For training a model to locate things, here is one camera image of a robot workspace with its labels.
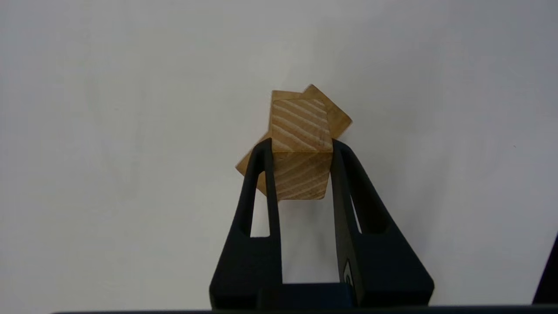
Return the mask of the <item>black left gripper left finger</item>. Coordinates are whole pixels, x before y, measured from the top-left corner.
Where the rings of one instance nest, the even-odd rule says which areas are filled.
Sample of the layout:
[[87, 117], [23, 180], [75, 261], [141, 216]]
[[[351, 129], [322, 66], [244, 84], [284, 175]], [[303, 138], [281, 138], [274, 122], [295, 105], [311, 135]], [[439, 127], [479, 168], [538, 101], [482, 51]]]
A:
[[[259, 175], [265, 174], [269, 236], [251, 237]], [[209, 286], [213, 310], [256, 310], [261, 292], [282, 284], [278, 198], [272, 140], [258, 143], [249, 158], [235, 216]]]

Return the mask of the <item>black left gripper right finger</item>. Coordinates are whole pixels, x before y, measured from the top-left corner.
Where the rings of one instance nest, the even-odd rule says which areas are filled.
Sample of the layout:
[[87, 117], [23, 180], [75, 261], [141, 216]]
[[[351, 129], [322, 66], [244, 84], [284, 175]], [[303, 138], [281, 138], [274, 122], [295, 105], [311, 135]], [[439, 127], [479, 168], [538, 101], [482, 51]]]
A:
[[363, 165], [333, 141], [330, 169], [337, 267], [358, 307], [427, 306], [435, 284]]

